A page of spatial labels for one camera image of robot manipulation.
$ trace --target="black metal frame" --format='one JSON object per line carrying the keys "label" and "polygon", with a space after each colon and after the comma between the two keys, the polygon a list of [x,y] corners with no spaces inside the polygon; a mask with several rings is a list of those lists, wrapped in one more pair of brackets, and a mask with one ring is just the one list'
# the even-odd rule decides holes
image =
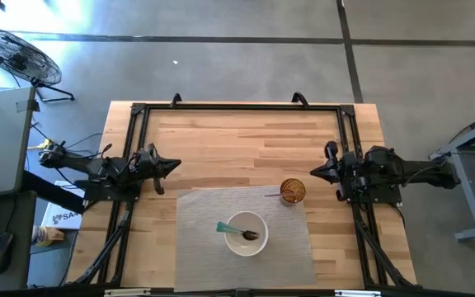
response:
{"label": "black metal frame", "polygon": [[[355,107],[353,105],[309,105],[305,97],[300,93],[295,93],[292,99],[293,104],[261,104],[261,103],[247,103],[247,104],[223,104],[223,103],[188,103],[183,102],[181,96],[176,94],[171,103],[169,102],[155,102],[155,103],[134,103],[131,106],[131,117],[129,118],[128,130],[125,139],[125,147],[123,157],[128,158],[131,151],[134,128],[137,118],[142,115],[142,125],[139,133],[139,141],[137,149],[144,146],[146,134],[148,131],[148,121],[151,110],[243,110],[243,111],[333,111],[336,113],[338,121],[338,129],[341,137],[341,147],[344,152],[349,151],[350,146],[347,140],[346,123],[347,119],[350,124],[350,132],[353,135],[354,150],[359,158],[363,157],[362,146],[360,143],[360,136],[358,126],[356,123]],[[106,290],[120,289],[120,282],[122,279],[122,272],[124,270],[125,254],[127,249],[127,242],[129,237],[129,226],[131,224],[132,215],[125,216],[125,219],[117,226],[119,209],[121,202],[112,202],[110,221],[106,234],[106,245],[100,252],[97,260],[88,269],[94,273],[98,270],[97,263],[101,263],[100,271],[97,278],[97,283],[90,285],[92,279],[90,273],[84,274],[81,283],[69,283],[63,287],[58,288],[36,288],[33,290],[16,290],[8,291],[7,295],[14,296],[65,296],[81,295],[81,296],[103,296]],[[134,208],[134,202],[125,202],[126,210],[131,214]],[[362,220],[362,213],[360,212],[361,205],[365,205],[365,213],[367,214],[367,223]],[[475,297],[472,294],[447,292],[439,290],[426,290],[420,286],[414,286],[407,280],[402,278],[397,269],[393,266],[391,261],[382,250],[379,244],[379,235],[377,225],[375,222],[374,209],[372,202],[365,203],[350,203],[353,219],[355,222],[355,235],[360,256],[360,268],[362,270],[362,277],[364,282],[364,289],[355,292],[358,296],[361,294],[372,295],[374,292],[382,294],[382,296],[397,296],[397,297],[414,297],[414,296],[461,296],[461,297]],[[115,272],[110,281],[106,281],[107,268],[109,266],[109,257],[112,247],[120,240],[120,248],[118,250],[118,257],[115,264]],[[369,270],[368,255],[365,243],[368,243],[375,253],[375,261],[377,263],[378,282],[374,282]],[[397,271],[397,273],[390,274],[392,280],[397,286],[390,286],[387,283],[386,271]],[[166,296],[188,296],[188,295],[228,295],[233,297],[253,297],[253,296],[351,296],[347,291],[343,290],[224,290],[224,291],[199,291],[199,292],[173,292],[173,288],[147,288],[140,289],[141,295],[166,295]]]}
{"label": "black metal frame", "polygon": [[[272,105],[272,104],[224,104],[224,103],[207,103],[207,104],[196,104],[196,103],[188,103],[184,102],[181,99],[180,94],[176,94],[173,97],[171,103],[162,102],[162,103],[134,103],[131,107],[131,117],[129,119],[128,125],[128,132],[126,135],[125,140],[125,147],[123,157],[127,158],[129,156],[131,144],[134,137],[134,127],[137,116],[142,114],[143,115],[143,123],[141,126],[140,134],[139,134],[139,144],[138,149],[141,149],[144,145],[144,140],[148,128],[148,119],[151,110],[246,110],[246,111],[334,111],[336,113],[337,122],[338,122],[338,129],[341,136],[341,147],[344,152],[349,151],[349,144],[347,140],[347,133],[346,133],[346,124],[345,119],[348,118],[350,123],[351,133],[353,135],[353,143],[354,149],[356,154],[359,158],[362,158],[362,145],[360,143],[360,136],[358,131],[358,126],[356,123],[355,118],[355,107],[353,105],[316,105],[311,106],[308,104],[305,97],[300,93],[296,92],[293,95],[291,100],[292,103],[300,103],[300,104],[279,104],[279,105]],[[120,202],[113,202],[113,207],[111,209],[111,216],[110,222],[107,229],[106,234],[106,241],[111,237],[111,235],[115,231],[115,224],[118,219],[118,212]],[[368,215],[368,227],[369,227],[369,234],[373,237],[374,241],[379,244],[379,233],[377,231],[377,224],[374,215],[374,208],[371,202],[364,203],[365,208],[367,209],[366,214]],[[360,213],[360,206],[357,204],[351,204],[351,208],[353,211],[354,218],[361,216]],[[115,274],[111,279],[111,282],[117,285],[120,285],[121,277],[122,277],[122,270],[124,268],[124,259],[125,253],[127,248],[127,237],[129,236],[129,224],[130,221],[127,223],[128,229],[124,233],[121,241],[120,241],[120,248],[119,248],[119,256],[117,257],[117,263],[115,266]],[[369,287],[371,285],[375,285],[372,280],[369,271],[369,261],[368,255],[366,251],[366,247],[364,244],[364,235],[360,232],[360,229],[355,226],[355,234],[357,238],[357,245],[359,249],[359,256],[360,256],[360,267],[362,270],[364,287]],[[388,279],[386,277],[386,273],[383,267],[383,263],[377,258],[375,255],[375,261],[377,262],[377,272],[380,285],[387,285]],[[98,276],[98,283],[106,283],[106,274],[108,270],[108,263],[106,261],[100,270],[100,274]]]}

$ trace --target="fan stand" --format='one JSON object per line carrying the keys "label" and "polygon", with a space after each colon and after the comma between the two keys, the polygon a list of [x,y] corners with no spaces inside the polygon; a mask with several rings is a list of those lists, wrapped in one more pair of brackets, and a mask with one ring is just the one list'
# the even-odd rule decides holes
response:
{"label": "fan stand", "polygon": [[[64,90],[60,90],[56,87],[51,87],[51,86],[48,86],[46,84],[43,84],[42,82],[40,82],[38,79],[36,78],[32,78],[31,80],[31,85],[32,87],[35,87],[36,88],[36,93],[38,94],[38,97],[40,98],[40,100],[42,102],[54,102],[54,101],[65,101],[65,100],[70,100],[70,101],[73,101],[74,100],[74,96],[72,93],[70,92],[66,92]],[[40,91],[38,90],[38,87],[46,87],[48,89],[51,89],[51,90],[54,90],[56,92],[61,92],[65,95],[69,95],[69,97],[61,97],[61,98],[56,98],[56,99],[44,99],[43,96],[41,96],[40,94]]]}

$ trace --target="white bowl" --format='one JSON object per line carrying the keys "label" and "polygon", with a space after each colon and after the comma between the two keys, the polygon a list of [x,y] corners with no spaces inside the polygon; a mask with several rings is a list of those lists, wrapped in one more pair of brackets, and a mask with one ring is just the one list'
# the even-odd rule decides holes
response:
{"label": "white bowl", "polygon": [[239,256],[254,256],[267,244],[269,238],[269,229],[260,215],[251,211],[242,211],[233,215],[227,222],[230,226],[240,230],[250,230],[258,232],[259,238],[256,240],[246,240],[241,234],[225,233],[224,241],[228,248]]}

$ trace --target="concrete floor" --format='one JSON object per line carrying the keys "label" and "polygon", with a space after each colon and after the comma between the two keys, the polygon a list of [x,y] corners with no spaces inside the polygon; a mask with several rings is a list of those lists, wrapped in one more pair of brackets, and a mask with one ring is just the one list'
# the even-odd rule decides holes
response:
{"label": "concrete floor", "polygon": [[[341,37],[332,0],[7,0],[0,28],[101,35]],[[345,0],[354,38],[475,40],[475,2]],[[236,45],[32,41],[58,63],[75,102],[41,104],[40,128],[56,140],[101,132],[112,100],[353,102],[343,45]],[[387,146],[424,159],[475,120],[475,47],[356,46],[364,102],[378,105]],[[0,87],[15,87],[0,69]],[[31,144],[42,141],[31,132]],[[80,149],[98,149],[99,138]],[[50,180],[31,153],[31,171]],[[68,177],[81,177],[65,171]],[[419,283],[475,293],[475,240],[461,189],[409,185],[403,193],[407,235]],[[38,201],[36,223],[46,203]],[[33,255],[29,282],[57,285],[68,249]],[[53,267],[44,275],[41,267]]]}

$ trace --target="desk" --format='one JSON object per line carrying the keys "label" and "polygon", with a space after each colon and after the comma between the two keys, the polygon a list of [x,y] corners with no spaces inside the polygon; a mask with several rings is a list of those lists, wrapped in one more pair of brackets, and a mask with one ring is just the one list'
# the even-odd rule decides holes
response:
{"label": "desk", "polygon": [[[101,148],[113,144],[110,156],[122,155],[132,104],[111,103],[101,141]],[[355,112],[363,150],[383,145],[376,106],[355,105]],[[136,124],[135,135],[140,126]],[[303,204],[317,274],[316,285],[299,288],[362,288],[351,208],[336,200],[336,186],[309,175],[324,163],[328,140],[340,141],[336,115],[330,111],[151,111],[146,144],[154,142],[164,158],[179,158],[182,165],[164,181],[163,196],[154,191],[151,181],[143,184],[134,208],[121,285],[174,286],[178,191],[279,185],[294,177],[308,189]],[[383,250],[415,282],[400,216],[388,205],[374,208]],[[84,213],[69,281],[78,278],[101,250],[110,212],[111,203],[100,202]],[[116,254],[114,250],[110,275]],[[376,279],[373,255],[369,259]]]}
{"label": "desk", "polygon": [[0,195],[35,191],[39,197],[81,214],[80,196],[23,169],[32,111],[37,105],[34,95],[33,87],[0,91]]}
{"label": "desk", "polygon": [[14,199],[16,209],[8,227],[8,231],[14,234],[11,262],[8,269],[0,274],[0,290],[25,289],[29,271],[36,194],[33,191],[26,191],[0,196],[0,233],[7,227]]}

